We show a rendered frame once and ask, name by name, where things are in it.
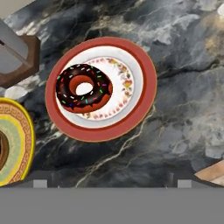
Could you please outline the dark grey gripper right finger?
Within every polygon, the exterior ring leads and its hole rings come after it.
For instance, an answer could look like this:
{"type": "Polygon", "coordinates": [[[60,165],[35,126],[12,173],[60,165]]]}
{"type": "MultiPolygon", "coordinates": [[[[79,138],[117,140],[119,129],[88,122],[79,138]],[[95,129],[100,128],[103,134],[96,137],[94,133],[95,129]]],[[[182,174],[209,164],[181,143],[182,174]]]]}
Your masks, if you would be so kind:
{"type": "Polygon", "coordinates": [[[169,172],[167,174],[167,184],[166,187],[172,188],[215,188],[216,184],[209,181],[201,180],[192,174],[186,174],[185,176],[180,176],[177,173],[169,172]]]}

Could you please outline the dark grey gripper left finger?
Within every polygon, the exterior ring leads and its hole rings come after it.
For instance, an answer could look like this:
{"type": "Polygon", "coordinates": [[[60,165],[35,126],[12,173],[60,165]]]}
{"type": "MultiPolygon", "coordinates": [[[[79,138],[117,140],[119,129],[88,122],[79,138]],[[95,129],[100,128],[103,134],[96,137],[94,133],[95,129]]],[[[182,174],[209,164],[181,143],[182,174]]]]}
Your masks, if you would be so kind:
{"type": "Polygon", "coordinates": [[[25,179],[8,184],[8,187],[28,187],[28,188],[57,188],[58,180],[52,171],[34,171],[25,179]]]}

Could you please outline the light wooden board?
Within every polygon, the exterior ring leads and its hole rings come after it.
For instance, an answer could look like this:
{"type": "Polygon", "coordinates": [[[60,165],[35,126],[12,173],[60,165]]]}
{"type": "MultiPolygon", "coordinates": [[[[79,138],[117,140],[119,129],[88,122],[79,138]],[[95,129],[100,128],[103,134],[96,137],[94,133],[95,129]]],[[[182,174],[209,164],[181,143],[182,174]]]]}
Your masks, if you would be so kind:
{"type": "Polygon", "coordinates": [[[199,179],[224,186],[224,160],[195,173],[199,179]]]}

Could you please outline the yellow rimmed patterned plate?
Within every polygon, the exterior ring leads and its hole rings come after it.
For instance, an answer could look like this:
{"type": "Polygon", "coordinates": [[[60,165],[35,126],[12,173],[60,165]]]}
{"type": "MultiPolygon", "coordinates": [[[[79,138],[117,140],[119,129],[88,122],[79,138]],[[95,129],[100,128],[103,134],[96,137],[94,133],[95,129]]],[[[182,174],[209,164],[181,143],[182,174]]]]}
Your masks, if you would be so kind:
{"type": "Polygon", "coordinates": [[[23,180],[31,168],[35,131],[27,110],[0,97],[0,186],[23,180]]]}

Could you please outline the chocolate sprinkled doughnut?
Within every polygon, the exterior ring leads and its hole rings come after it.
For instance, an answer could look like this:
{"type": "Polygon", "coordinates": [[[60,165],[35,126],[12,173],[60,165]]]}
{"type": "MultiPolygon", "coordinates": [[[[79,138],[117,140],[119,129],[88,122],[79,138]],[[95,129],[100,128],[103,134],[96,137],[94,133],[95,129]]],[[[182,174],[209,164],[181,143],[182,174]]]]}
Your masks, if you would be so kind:
{"type": "Polygon", "coordinates": [[[88,64],[75,64],[63,71],[56,81],[56,95],[61,106],[75,114],[84,114],[102,108],[113,93],[110,78],[100,69],[88,64]],[[88,83],[92,89],[77,94],[76,89],[88,83]]]}

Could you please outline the red rimmed white plate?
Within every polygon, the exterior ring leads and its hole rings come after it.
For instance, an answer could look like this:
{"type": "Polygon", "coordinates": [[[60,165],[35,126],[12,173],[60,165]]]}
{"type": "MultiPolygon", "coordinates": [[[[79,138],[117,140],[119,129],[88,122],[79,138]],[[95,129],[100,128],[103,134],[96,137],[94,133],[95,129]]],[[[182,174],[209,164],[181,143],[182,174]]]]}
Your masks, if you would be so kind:
{"type": "MultiPolygon", "coordinates": [[[[92,89],[80,84],[76,93],[92,89]]],[[[157,73],[148,54],[124,38],[103,37],[84,41],[69,50],[55,65],[45,88],[45,105],[56,127],[84,142],[104,142],[134,129],[149,112],[157,92],[157,73]],[[75,64],[88,64],[112,81],[113,93],[96,111],[75,114],[65,110],[56,95],[57,77],[75,64]]]]}

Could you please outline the brown wooden stand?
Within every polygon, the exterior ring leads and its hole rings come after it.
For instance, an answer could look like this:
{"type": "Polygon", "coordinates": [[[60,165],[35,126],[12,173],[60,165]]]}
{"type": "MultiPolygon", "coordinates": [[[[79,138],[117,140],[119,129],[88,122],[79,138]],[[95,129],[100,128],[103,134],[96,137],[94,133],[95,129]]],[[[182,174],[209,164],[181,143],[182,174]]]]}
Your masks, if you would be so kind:
{"type": "Polygon", "coordinates": [[[10,88],[39,70],[40,40],[18,36],[0,18],[0,87],[10,88]]]}

